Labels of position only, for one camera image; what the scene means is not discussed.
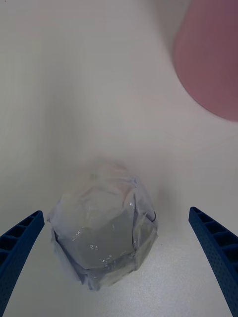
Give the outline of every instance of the pink object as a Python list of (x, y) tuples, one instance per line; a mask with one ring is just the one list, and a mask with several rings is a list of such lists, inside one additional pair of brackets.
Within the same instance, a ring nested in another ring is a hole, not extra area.
[(175, 40), (174, 64), (194, 99), (238, 121), (238, 0), (192, 0)]

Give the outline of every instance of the grid pattern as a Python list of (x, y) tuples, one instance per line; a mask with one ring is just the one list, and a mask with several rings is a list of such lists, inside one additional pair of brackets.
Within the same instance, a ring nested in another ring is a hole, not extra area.
[(192, 207), (189, 222), (234, 317), (238, 317), (238, 237)]
[(0, 237), (0, 317), (43, 226), (42, 211), (36, 211)]

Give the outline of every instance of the plastic wrap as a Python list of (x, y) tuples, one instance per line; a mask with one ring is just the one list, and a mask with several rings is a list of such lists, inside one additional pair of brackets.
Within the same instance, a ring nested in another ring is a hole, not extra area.
[(157, 238), (155, 219), (144, 186), (118, 165), (81, 177), (48, 216), (65, 269), (94, 290), (139, 269)]

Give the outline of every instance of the white surface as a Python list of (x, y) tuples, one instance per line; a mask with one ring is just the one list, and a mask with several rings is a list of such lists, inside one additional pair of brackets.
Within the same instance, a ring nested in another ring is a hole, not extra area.
[(160, 221), (142, 268), (98, 293), (64, 276), (46, 225), (5, 317), (231, 316), (187, 219), (196, 205), (238, 234), (238, 124), (176, 77), (187, 2), (0, 0), (0, 234), (97, 158), (137, 173)]

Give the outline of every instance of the blue plastic gripper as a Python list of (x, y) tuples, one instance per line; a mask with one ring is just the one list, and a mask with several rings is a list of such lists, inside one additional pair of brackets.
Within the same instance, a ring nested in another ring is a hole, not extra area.
[(0, 317), (44, 224), (42, 211), (36, 211), (0, 237)]
[(195, 207), (190, 209), (189, 222), (232, 315), (238, 317), (238, 237)]

